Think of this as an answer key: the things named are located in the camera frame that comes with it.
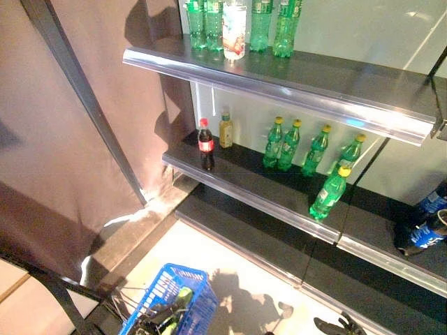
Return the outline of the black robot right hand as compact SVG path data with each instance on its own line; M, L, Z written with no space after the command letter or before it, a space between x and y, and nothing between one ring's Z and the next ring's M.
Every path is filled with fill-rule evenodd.
M366 331L351 318L351 316L342 311L342 318L338 321L341 326L328 323L320 318L314 318L314 324L321 332L327 335L366 335Z

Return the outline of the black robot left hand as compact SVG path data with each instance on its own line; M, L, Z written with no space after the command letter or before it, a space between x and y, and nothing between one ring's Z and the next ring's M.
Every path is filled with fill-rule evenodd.
M157 304L154 308L140 316L135 334L174 334L186 309L179 304Z

